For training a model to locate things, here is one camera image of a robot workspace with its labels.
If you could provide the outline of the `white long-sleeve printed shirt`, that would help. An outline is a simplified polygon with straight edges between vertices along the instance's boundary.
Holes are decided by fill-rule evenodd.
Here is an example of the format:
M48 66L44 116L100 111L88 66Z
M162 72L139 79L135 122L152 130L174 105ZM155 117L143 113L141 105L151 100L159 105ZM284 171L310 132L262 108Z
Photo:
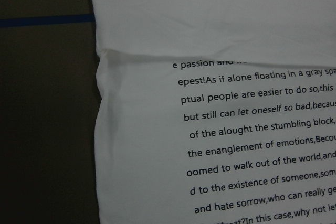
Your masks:
M101 223L335 223L335 0L92 0Z

